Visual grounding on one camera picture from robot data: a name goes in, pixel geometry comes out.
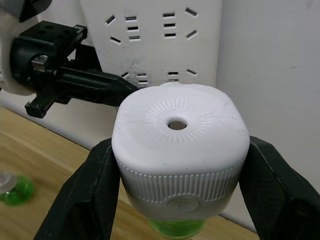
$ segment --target green bottle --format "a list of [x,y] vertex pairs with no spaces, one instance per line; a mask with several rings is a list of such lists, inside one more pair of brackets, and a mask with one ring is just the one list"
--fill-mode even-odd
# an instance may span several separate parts
[[170,239],[188,239],[200,232],[205,224],[204,219],[189,221],[155,221],[150,220],[153,228]]
[[0,201],[10,206],[25,203],[32,195],[34,187],[24,176],[14,176],[0,171]]

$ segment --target green liquid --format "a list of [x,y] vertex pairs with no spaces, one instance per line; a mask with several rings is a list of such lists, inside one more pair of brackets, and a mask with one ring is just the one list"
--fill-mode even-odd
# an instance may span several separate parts
[[0,201],[10,206],[25,203],[34,191],[33,185],[24,176],[17,176],[16,180],[16,185],[11,191],[0,193]]
[[190,221],[155,221],[149,220],[155,230],[170,239],[188,239],[198,234],[205,224],[202,220]]

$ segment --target power strip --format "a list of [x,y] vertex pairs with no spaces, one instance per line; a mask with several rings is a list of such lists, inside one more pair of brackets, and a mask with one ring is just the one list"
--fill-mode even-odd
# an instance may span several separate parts
[[80,0],[104,72],[214,86],[221,0]]

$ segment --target cap hole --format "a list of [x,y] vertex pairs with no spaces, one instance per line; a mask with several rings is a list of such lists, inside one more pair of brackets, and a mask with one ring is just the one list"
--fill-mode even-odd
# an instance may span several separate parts
[[173,120],[168,122],[168,127],[172,130],[182,130],[187,127],[187,124],[180,120]]

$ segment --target white bottle cap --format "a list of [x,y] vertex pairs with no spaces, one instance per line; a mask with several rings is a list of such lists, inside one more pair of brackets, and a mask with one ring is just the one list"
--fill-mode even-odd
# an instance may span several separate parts
[[17,184],[17,178],[7,171],[0,171],[0,193],[10,192]]
[[159,221],[205,219],[221,212],[249,145],[232,100],[199,84],[134,92],[122,102],[112,134],[131,204]]

